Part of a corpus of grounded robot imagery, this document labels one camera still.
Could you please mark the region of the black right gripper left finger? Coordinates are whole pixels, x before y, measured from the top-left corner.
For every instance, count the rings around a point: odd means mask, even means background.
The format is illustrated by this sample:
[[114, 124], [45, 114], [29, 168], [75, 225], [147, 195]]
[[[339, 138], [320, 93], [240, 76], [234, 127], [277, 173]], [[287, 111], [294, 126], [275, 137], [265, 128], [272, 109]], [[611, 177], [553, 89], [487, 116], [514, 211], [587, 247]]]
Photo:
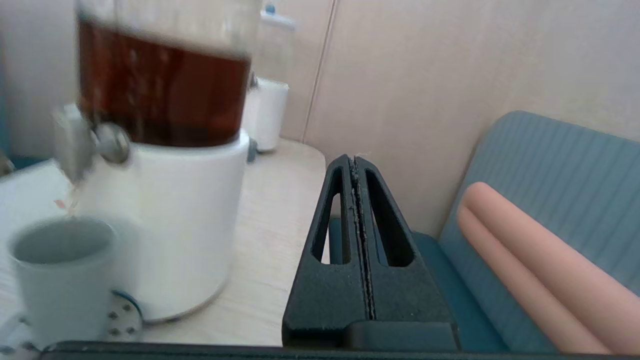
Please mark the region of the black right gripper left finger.
[[[370, 317], [353, 166], [349, 156], [341, 155], [327, 167], [282, 317], [284, 347], [338, 347], [350, 324]], [[324, 264], [322, 255], [334, 196], [340, 199], [342, 261]]]

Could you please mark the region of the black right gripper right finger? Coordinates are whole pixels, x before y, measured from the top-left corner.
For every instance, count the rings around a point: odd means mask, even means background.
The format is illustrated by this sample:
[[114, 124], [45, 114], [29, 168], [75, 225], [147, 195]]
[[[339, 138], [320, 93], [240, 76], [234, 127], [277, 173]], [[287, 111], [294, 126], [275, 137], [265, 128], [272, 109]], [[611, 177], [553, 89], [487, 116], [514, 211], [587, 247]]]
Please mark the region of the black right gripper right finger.
[[359, 252], [371, 321], [450, 322], [453, 317], [378, 168], [354, 158]]

